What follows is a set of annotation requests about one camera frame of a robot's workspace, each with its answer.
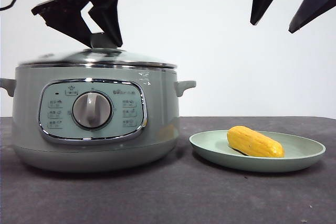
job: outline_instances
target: glass lid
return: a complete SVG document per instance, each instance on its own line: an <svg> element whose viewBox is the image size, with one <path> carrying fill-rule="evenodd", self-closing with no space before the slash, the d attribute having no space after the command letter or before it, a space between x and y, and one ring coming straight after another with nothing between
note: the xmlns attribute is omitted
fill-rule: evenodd
<svg viewBox="0 0 336 224"><path fill-rule="evenodd" d="M90 65L124 65L141 67L159 67L175 69L177 66L157 58L133 54L120 49L90 48L68 54L48 54L37 60L24 62L21 65L36 64L90 64Z"/></svg>

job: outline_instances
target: plate rim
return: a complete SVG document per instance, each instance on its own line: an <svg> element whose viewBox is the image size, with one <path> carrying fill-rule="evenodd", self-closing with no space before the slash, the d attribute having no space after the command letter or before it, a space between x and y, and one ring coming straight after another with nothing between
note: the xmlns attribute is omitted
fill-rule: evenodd
<svg viewBox="0 0 336 224"><path fill-rule="evenodd" d="M223 131L228 131L228 130L213 130L213 131L202 131L202 132L198 132L198 133L195 133L193 135L191 135L189 137L189 142L191 143L192 146L196 146L198 148L201 148L203 150L206 150L206 151L209 151L209 152L213 152L213 153L216 153L216 154L220 154L220 155L227 155L227 156L232 156L232 157L240 157L240 158L249 158L249 159L262 159L262 160L277 160L277 161L286 161L286 160L298 160L298 159L306 159L306 158L312 158L312 157L317 157L317 156L320 156L322 154L324 154L326 152L326 147L325 145L323 145L322 143L316 141L316 140L313 140L313 139L310 139L310 138L307 138L307 137L304 137L304 136L297 136L297 135L293 135L293 134L287 134L287 133L281 133L281 132L273 132L273 131L256 131L256 132L259 132L259 133L275 133L275 134L281 134L281 135L288 135L288 136L294 136L294 137L300 137L300 138L305 138L306 140L309 140L309 141L312 141L312 142L315 142L317 143L318 145L320 145L322 147L322 150L318 153L315 153L315 154L312 154L312 155L306 155L306 156L298 156L298 157L256 157L256 156L244 156L244 155L238 155L238 154L231 154L231 153L221 153L221 152L217 152L217 151L212 151L212 150L209 150L209 149L206 149L206 148L203 148L197 144L195 144L194 142L192 142L192 138L196 135L200 135L200 134L204 134L204 133L209 133L209 132L223 132Z"/></svg>

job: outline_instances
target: pot base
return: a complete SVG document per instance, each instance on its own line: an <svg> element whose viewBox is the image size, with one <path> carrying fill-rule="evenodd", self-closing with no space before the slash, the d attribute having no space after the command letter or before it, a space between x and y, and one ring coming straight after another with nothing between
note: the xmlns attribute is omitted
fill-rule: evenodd
<svg viewBox="0 0 336 224"><path fill-rule="evenodd" d="M69 173L107 172L139 166L164 157L177 139L144 147L100 152L45 152L14 145L20 159L40 169Z"/></svg>

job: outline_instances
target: control panel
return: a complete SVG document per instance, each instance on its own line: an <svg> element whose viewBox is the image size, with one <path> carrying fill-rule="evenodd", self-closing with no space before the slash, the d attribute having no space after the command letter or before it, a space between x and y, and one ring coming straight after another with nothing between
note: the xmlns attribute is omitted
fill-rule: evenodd
<svg viewBox="0 0 336 224"><path fill-rule="evenodd" d="M45 87L39 123L51 137L111 139L135 133L146 124L141 88L132 82L64 80Z"/></svg>

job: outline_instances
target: pot handle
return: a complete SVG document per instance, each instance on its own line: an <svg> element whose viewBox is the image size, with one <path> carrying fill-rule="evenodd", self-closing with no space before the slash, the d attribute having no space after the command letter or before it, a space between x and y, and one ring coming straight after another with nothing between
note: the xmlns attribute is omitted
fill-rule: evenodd
<svg viewBox="0 0 336 224"><path fill-rule="evenodd" d="M7 93L10 97L14 96L14 90L16 87L16 80L0 78L0 88L7 90Z"/></svg>
<svg viewBox="0 0 336 224"><path fill-rule="evenodd" d="M187 89L196 87L196 81L177 81L175 83L175 90L177 97L181 97L183 92Z"/></svg>

